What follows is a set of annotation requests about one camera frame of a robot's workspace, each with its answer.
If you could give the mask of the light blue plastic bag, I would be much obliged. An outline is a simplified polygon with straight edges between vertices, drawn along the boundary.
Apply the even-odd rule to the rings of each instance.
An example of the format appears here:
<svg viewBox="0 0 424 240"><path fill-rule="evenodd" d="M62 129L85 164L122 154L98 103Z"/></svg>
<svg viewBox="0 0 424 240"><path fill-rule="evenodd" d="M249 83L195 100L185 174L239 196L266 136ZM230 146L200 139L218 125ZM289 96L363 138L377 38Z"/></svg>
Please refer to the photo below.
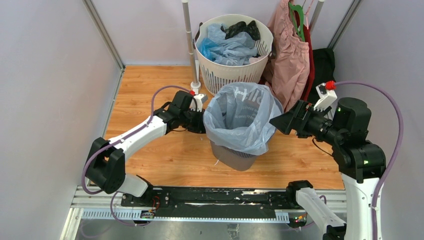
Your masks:
<svg viewBox="0 0 424 240"><path fill-rule="evenodd" d="M233 82L210 100L203 113L203 125L216 145L260 156L268 151L268 142L276 132L270 120L283 111L268 86Z"/></svg>

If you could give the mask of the white slotted laundry basket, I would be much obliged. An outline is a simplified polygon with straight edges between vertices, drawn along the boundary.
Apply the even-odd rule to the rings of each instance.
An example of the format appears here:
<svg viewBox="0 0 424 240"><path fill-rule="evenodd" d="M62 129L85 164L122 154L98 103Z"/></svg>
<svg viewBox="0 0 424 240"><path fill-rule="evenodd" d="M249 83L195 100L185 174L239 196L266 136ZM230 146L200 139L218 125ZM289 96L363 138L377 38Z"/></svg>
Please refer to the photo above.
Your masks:
<svg viewBox="0 0 424 240"><path fill-rule="evenodd" d="M201 43L208 36L207 27L212 24L224 24L230 27L238 22L255 22L260 33L260 39L254 42L254 46L259 54L258 59L247 65L228 66L218 64L209 60L201 53ZM273 35L271 31L262 22L250 16L240 14L227 14L214 17L202 23L197 31L194 40L195 52L199 62L199 70L203 79L204 86L212 94L216 94L219 89L233 82L258 83L265 69L268 58L271 54Z"/></svg>

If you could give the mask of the grey mesh trash bin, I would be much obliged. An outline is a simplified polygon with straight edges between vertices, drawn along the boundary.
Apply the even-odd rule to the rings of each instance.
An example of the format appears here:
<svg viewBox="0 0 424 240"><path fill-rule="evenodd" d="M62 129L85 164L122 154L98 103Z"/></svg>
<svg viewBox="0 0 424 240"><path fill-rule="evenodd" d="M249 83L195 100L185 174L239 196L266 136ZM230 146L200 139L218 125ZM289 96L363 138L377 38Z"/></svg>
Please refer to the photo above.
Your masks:
<svg viewBox="0 0 424 240"><path fill-rule="evenodd" d="M210 142L211 150L217 160L237 171L248 170L256 161L257 155L236 151Z"/></svg>

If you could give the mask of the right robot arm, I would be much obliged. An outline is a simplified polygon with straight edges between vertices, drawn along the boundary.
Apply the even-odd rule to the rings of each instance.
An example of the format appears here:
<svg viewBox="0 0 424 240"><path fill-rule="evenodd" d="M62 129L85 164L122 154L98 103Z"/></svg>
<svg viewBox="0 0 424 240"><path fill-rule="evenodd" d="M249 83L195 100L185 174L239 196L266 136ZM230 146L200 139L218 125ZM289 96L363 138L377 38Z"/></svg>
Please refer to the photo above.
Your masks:
<svg viewBox="0 0 424 240"><path fill-rule="evenodd" d="M324 240L378 238L375 224L380 215L373 198L379 195L377 184L386 169L386 156L378 145L367 140L371 115L364 101L343 97L332 119L312 103L300 100L291 110L270 120L285 135L295 131L299 138L314 137L331 146L345 187L347 219L342 220L330 210L309 181L290 182L285 195L290 208L302 207L308 213Z"/></svg>

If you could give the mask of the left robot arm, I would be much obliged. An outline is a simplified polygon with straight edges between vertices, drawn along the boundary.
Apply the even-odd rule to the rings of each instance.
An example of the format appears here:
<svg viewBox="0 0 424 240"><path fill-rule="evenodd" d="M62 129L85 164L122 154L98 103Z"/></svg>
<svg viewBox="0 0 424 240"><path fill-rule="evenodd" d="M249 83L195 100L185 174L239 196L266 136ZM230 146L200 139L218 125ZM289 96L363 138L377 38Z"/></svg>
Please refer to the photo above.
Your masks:
<svg viewBox="0 0 424 240"><path fill-rule="evenodd" d="M153 110L139 125L110 139L95 139L82 171L82 180L89 179L100 192L129 194L140 206L149 206L153 201L153 193L148 189L151 184L127 173L126 161L148 143L175 129L204 134L203 105L207 99L205 94L179 90L172 101Z"/></svg>

